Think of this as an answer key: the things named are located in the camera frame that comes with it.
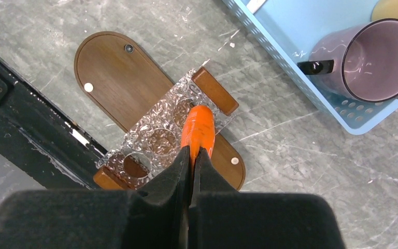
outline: white dot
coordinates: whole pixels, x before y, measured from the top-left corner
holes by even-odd
[[[239,163],[239,159],[237,157],[233,157],[233,159],[231,159],[231,163],[236,165]]]
[[[84,90],[86,92],[92,92],[94,90],[94,86],[91,83],[84,84]]]

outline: wooden board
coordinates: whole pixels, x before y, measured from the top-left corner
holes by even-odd
[[[86,38],[77,50],[74,71],[84,93],[125,132],[173,86],[138,44],[115,32]],[[86,83],[93,86],[91,92],[85,91]],[[235,165],[233,158],[238,159]],[[242,187],[243,159],[220,134],[211,161],[234,188]]]

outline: marble floor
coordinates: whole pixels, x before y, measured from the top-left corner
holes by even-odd
[[[220,0],[0,1],[0,57],[106,148],[123,133],[73,71],[78,45],[105,30],[137,41],[174,81],[207,62],[240,103],[223,134],[245,161],[244,191],[321,195],[348,248],[398,248],[398,111],[348,134]]]

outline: carrot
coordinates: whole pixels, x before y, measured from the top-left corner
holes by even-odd
[[[181,148],[190,146],[191,167],[194,167],[200,147],[206,149],[211,158],[215,137],[214,117],[211,110],[204,105],[193,107],[187,116],[181,137]]]

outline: light blue basket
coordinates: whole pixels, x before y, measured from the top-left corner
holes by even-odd
[[[267,0],[252,14],[249,0],[223,0],[296,85],[351,134],[371,130],[398,109],[398,98],[366,103],[318,89],[296,66],[324,36],[370,22],[378,0]]]

